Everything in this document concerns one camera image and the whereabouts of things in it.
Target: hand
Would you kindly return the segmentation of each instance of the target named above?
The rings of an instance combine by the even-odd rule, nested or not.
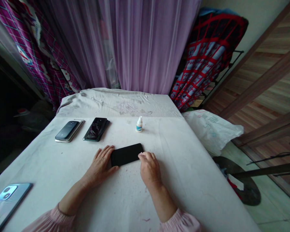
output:
[[[119,169],[118,166],[114,166],[109,170],[106,169],[113,150],[114,146],[106,146],[103,150],[99,149],[97,151],[91,166],[80,180],[84,186],[89,188],[95,187]]]
[[[154,153],[142,152],[139,154],[141,160],[141,177],[149,191],[162,186],[160,166]]]

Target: stained tablecloth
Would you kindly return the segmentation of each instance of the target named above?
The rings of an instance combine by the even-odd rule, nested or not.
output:
[[[193,214],[204,231],[259,231],[168,96],[118,91],[112,92],[110,98],[97,97],[105,97],[107,92],[86,90],[65,98],[65,106],[57,116],[0,175],[0,192],[10,183],[34,184],[4,231],[20,231],[55,207],[86,172],[98,148],[122,148],[136,143],[155,153],[163,182],[176,204]],[[137,133],[135,125],[142,110],[152,113],[144,116],[144,131]],[[83,141],[95,117],[106,117],[111,124],[100,142]],[[74,118],[84,119],[85,123],[73,141],[55,142],[58,131]],[[140,161],[121,166],[93,189],[81,205],[75,226],[75,231],[157,231],[159,219],[140,177]]]

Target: cartoon-print fabric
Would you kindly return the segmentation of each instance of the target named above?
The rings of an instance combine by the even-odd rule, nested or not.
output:
[[[44,92],[54,110],[63,97],[81,90],[34,1],[0,0],[0,21],[14,40],[32,81]]]
[[[171,99],[184,112],[230,63],[248,21],[231,14],[198,17],[190,35],[185,69],[176,80]]]

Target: wall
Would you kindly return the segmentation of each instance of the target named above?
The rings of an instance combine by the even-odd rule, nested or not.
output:
[[[249,21],[247,31],[236,48],[236,50],[243,50],[246,53],[288,3],[289,0],[204,0],[201,6],[219,9],[229,8]],[[245,53],[241,55],[232,68],[244,57]]]
[[[28,75],[23,71],[23,69],[20,67],[20,65],[17,63],[17,61],[14,59],[13,56],[6,50],[6,48],[2,45],[0,42],[0,55],[6,60],[6,62],[15,70],[15,72],[26,82],[26,84],[41,98],[43,99],[43,96],[38,91],[36,86],[33,84],[33,82],[30,80]]]

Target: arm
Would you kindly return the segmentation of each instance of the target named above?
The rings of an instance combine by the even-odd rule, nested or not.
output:
[[[195,231],[200,232],[198,220],[177,208],[168,190],[161,181],[159,163],[154,153],[139,154],[141,177],[151,195],[160,221],[159,231]]]
[[[75,215],[90,189],[101,184],[118,170],[118,166],[106,169],[113,150],[113,146],[106,146],[103,150],[99,149],[85,175],[71,187],[59,204],[53,210],[40,216],[23,231],[70,231]]]

